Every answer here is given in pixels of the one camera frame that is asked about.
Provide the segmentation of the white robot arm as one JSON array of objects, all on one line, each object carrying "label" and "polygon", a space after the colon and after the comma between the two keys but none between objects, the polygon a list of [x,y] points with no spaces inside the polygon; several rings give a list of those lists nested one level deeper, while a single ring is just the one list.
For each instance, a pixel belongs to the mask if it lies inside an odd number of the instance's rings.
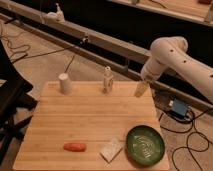
[{"label": "white robot arm", "polygon": [[167,68],[177,72],[213,103],[213,68],[190,57],[184,37],[162,37],[150,46],[151,56],[141,69],[141,79],[157,81]]}]

